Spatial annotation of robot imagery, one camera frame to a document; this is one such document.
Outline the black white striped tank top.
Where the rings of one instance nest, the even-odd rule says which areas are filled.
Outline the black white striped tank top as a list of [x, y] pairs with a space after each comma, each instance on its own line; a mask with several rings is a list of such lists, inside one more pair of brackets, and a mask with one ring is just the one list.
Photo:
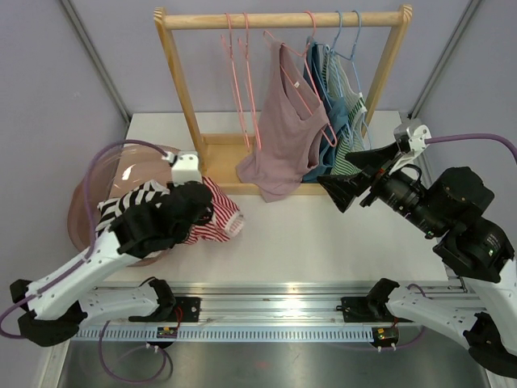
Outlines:
[[137, 205], [150, 203], [169, 193], [170, 190], [167, 187], [151, 179], [131, 189], [120, 197], [113, 197], [99, 202], [97, 210], [100, 212], [100, 219], [95, 227], [95, 247], [98, 247], [100, 243], [104, 242], [105, 238], [103, 236], [108, 232], [112, 222], [120, 217], [126, 210]]

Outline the red white striped tank top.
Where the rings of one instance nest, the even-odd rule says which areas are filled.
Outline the red white striped tank top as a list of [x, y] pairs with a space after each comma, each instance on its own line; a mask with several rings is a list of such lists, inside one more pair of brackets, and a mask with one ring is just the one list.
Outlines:
[[245, 226], [245, 218], [237, 204], [209, 177], [203, 183], [212, 193], [213, 215], [202, 226], [194, 225], [183, 244], [194, 245], [199, 240], [225, 243], [235, 238]]

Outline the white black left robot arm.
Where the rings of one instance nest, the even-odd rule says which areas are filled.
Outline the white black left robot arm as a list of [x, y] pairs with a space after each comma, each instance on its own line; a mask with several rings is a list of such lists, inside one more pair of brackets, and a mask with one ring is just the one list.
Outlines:
[[164, 280], [152, 279], [132, 289], [96, 288], [120, 269], [184, 242], [191, 228], [207, 223], [212, 214], [212, 193], [198, 182], [130, 207], [53, 273], [11, 284], [14, 307], [24, 311], [15, 338], [51, 347], [110, 320], [165, 322], [174, 315], [176, 299]]

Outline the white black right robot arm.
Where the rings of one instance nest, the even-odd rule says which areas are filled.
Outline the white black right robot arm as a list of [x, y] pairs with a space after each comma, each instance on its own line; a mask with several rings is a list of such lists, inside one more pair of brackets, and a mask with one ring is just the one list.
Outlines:
[[397, 167], [396, 144], [347, 155], [354, 175], [320, 175], [319, 184], [338, 210], [346, 212], [356, 198], [365, 208], [380, 200], [436, 240], [433, 252], [463, 278], [485, 309], [462, 312], [412, 293], [382, 278], [366, 296], [363, 308], [376, 321], [405, 319], [447, 336], [465, 348], [484, 369], [516, 376], [516, 259], [504, 230], [484, 218], [494, 199], [469, 167], [450, 167], [426, 188]]

